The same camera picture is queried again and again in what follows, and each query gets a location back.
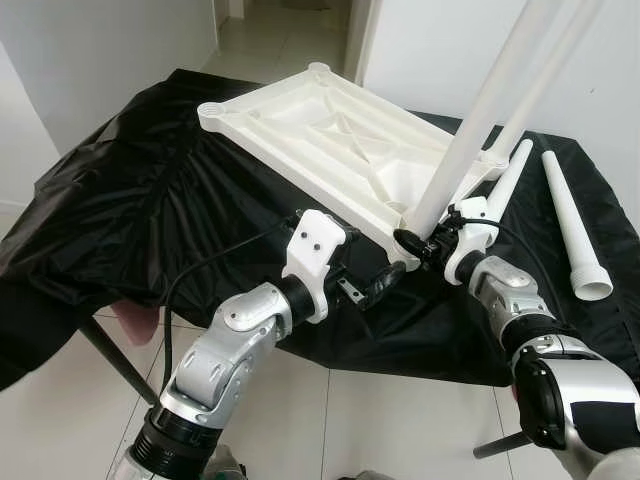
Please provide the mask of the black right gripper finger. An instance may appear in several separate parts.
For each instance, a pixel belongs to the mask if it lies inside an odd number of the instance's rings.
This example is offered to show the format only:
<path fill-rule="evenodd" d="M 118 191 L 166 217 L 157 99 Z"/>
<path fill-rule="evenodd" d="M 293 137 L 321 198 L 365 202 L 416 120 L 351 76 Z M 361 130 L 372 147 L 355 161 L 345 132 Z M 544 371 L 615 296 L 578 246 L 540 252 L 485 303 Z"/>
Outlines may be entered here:
<path fill-rule="evenodd" d="M 433 259 L 434 247 L 429 241 L 417 236 L 417 234 L 406 229 L 396 229 L 393 232 L 394 241 L 402 248 L 403 251 L 410 253 L 420 261 L 428 261 Z"/>

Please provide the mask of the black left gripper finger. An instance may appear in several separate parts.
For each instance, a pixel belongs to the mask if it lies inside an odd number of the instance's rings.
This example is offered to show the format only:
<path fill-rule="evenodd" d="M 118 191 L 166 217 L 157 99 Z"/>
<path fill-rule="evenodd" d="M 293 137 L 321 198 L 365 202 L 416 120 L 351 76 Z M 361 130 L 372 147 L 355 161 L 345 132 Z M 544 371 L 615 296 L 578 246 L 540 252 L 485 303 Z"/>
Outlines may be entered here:
<path fill-rule="evenodd" d="M 360 310 L 367 311 L 383 300 L 389 289 L 392 289 L 404 274 L 406 274 L 404 262 L 393 262 L 388 268 L 379 271 L 379 274 L 376 274 L 375 278 L 362 289 L 364 297 L 360 301 Z"/>

